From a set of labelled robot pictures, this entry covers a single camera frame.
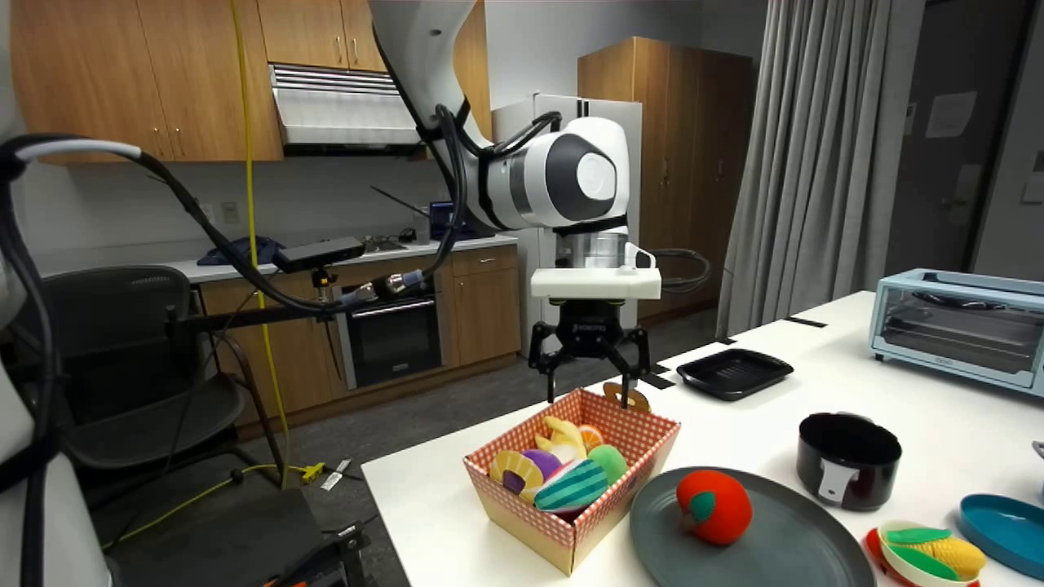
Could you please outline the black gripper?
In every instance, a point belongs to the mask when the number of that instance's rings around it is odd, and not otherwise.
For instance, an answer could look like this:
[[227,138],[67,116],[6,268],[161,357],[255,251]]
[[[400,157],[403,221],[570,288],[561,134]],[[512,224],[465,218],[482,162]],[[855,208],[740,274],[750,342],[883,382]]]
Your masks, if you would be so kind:
[[535,324],[527,369],[544,378],[544,400],[556,404],[556,371],[573,358],[606,358],[619,371],[619,404],[631,404],[635,382],[650,371],[650,335],[619,324],[615,300],[565,300],[558,324]]

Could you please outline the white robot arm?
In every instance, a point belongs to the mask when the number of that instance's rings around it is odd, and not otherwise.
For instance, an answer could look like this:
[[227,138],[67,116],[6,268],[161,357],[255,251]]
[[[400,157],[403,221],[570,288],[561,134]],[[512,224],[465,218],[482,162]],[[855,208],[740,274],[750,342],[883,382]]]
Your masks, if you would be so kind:
[[373,35],[418,138],[451,196],[486,233],[540,233],[552,257],[527,274],[527,298],[558,311],[535,324],[527,366],[544,378],[573,358],[604,358],[623,400],[650,371],[650,335],[619,306],[662,298],[654,257],[631,238],[632,162],[612,117],[539,111],[527,97],[486,138],[459,90],[452,48],[475,0],[367,0]]

